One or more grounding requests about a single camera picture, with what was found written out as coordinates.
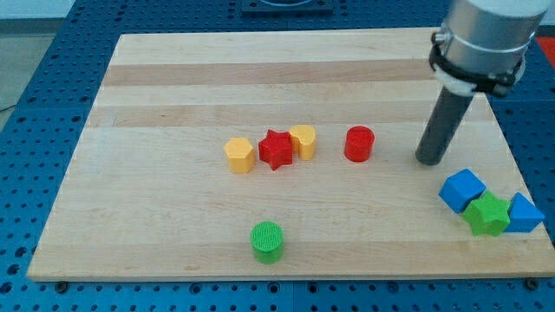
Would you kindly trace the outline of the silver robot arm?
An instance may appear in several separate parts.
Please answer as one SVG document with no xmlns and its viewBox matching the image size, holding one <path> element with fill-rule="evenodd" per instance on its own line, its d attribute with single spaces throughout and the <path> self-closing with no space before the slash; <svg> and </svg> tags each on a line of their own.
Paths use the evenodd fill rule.
<svg viewBox="0 0 555 312">
<path fill-rule="evenodd" d="M 551 0 L 453 0 L 432 34 L 429 63 L 450 93 L 507 96 Z"/>
</svg>

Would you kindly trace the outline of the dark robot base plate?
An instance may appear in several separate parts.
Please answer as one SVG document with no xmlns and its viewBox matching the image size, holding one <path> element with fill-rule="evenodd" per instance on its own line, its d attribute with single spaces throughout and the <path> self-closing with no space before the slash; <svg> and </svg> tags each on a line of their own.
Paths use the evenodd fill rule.
<svg viewBox="0 0 555 312">
<path fill-rule="evenodd" d="M 331 13 L 335 0 L 241 0 L 243 14 Z"/>
</svg>

